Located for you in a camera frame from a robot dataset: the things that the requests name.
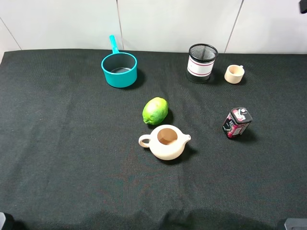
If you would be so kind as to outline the grey robot base left corner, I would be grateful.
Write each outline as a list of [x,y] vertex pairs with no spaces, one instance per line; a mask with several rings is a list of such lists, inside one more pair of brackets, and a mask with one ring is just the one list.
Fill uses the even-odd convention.
[[0,230],[12,230],[14,218],[12,215],[0,212]]

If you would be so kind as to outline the grey robot base right corner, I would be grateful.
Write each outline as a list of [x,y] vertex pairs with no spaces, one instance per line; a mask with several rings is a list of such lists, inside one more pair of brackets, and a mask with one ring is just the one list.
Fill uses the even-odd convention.
[[287,218],[278,223],[278,230],[307,230],[307,218]]

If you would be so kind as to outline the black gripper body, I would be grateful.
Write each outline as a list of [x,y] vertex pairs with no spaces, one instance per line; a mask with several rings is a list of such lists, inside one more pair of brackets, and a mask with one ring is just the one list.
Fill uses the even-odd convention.
[[299,2],[300,13],[307,13],[307,0],[300,0]]

